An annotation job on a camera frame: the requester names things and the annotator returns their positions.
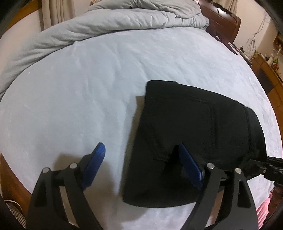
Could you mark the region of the black pants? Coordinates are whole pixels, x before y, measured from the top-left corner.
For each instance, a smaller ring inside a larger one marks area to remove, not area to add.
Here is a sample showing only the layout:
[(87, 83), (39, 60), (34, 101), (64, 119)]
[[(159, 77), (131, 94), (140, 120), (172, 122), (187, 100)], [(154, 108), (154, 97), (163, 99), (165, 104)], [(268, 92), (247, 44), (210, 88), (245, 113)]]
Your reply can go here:
[(185, 173), (178, 145), (222, 170), (265, 161), (255, 112), (226, 96), (173, 81), (146, 84), (123, 201), (144, 208), (194, 203), (199, 190)]

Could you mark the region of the pink striped clothing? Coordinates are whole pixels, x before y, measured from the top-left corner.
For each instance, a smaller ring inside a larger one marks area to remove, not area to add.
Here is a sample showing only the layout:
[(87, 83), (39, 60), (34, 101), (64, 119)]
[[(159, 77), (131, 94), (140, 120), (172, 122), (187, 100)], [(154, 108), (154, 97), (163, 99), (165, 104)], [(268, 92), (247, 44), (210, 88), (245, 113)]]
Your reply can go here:
[(273, 198), (273, 193), (270, 192), (269, 197), (257, 208), (259, 229), (264, 224), (264, 221), (276, 210), (276, 208), (276, 201)]

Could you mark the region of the white basket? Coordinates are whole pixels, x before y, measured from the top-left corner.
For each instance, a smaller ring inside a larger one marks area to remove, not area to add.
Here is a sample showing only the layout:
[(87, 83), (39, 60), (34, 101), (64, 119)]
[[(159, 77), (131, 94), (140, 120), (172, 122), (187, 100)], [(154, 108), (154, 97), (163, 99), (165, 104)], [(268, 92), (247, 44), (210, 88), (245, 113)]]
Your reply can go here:
[(13, 200), (4, 200), (5, 204), (13, 214), (13, 216), (18, 220), (18, 222), (26, 228), (26, 219), (23, 214), (22, 207)]

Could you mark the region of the light blue bed sheet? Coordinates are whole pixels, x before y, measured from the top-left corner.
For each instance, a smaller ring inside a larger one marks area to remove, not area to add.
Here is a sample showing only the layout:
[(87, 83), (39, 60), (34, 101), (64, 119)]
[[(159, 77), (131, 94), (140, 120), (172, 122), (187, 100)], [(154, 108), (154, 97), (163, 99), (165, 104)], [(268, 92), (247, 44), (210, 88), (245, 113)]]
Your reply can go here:
[(138, 208), (119, 195), (150, 80), (214, 91), (250, 107), (262, 125), (268, 155), (282, 156), (274, 110), (243, 58), (204, 30), (178, 27), (77, 41), (23, 71), (1, 100), (6, 162), (31, 192), (44, 167), (64, 169), (103, 142), (106, 157), (85, 193), (102, 227), (180, 229), (192, 204)]

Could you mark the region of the dark wooden headboard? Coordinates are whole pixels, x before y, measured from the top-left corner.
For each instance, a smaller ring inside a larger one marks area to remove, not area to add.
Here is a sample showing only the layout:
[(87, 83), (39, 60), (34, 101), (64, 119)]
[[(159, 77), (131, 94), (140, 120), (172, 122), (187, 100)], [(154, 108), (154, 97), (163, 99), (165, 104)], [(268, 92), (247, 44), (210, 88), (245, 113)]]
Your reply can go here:
[(241, 19), (212, 1), (195, 1), (201, 8), (202, 14), (209, 19), (210, 25), (216, 32), (233, 43), (238, 35)]

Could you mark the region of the grey duvet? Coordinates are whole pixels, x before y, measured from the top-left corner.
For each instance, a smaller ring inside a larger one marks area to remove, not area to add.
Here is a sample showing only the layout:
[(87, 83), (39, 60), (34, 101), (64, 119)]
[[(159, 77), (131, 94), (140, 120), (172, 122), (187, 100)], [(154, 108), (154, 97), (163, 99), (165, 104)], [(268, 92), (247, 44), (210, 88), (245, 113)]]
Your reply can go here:
[(27, 41), (1, 73), (1, 96), (28, 67), (76, 41), (115, 31), (209, 27), (194, 1), (100, 1), (79, 17), (52, 26)]

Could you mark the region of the beige curtain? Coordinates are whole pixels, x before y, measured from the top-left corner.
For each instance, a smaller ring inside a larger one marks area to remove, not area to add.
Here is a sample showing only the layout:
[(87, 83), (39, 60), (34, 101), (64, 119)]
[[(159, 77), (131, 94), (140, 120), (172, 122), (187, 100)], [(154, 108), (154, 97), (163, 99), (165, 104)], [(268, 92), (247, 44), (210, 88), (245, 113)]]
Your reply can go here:
[(41, 0), (44, 29), (75, 17), (73, 0)]

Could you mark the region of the wooden bed frame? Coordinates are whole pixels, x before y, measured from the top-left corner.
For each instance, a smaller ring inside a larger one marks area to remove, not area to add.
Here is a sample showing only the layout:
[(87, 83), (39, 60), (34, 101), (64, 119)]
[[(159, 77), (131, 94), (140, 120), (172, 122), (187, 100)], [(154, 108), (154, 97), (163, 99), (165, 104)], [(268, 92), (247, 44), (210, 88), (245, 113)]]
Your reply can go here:
[(26, 218), (31, 200), (30, 192), (22, 185), (15, 176), (1, 153), (1, 191), (6, 200), (16, 201), (22, 208)]

